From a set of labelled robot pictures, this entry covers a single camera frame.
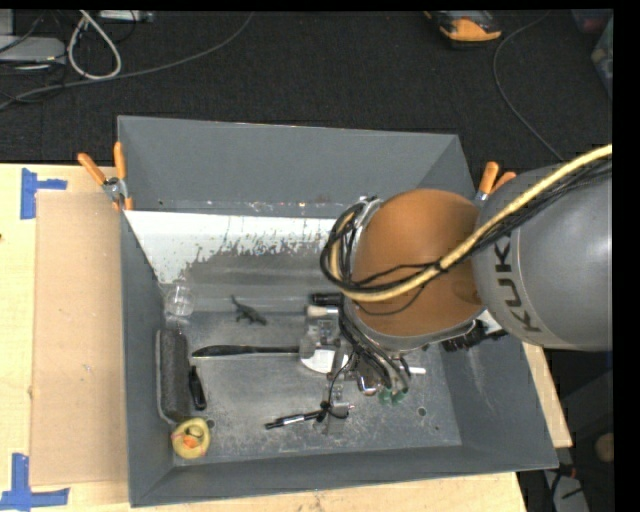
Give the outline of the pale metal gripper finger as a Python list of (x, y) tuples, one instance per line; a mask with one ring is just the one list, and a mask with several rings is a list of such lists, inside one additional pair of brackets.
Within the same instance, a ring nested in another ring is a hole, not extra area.
[(342, 339), (332, 320), (318, 320), (307, 326), (299, 342), (299, 360), (309, 370), (334, 374), (344, 358)]
[(351, 410), (351, 403), (343, 396), (342, 384), (325, 386), (321, 410), (319, 431), (325, 436), (341, 436)]

